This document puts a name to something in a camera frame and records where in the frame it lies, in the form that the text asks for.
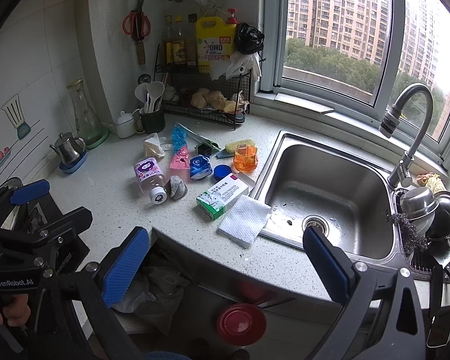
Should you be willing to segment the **person's left hand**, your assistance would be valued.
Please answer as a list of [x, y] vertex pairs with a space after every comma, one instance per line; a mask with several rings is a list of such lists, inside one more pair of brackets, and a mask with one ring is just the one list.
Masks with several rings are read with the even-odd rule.
[[13, 301], [0, 310], [0, 325], [7, 320], [10, 327], [22, 327], [31, 315], [28, 306], [28, 295], [18, 294], [13, 296]]

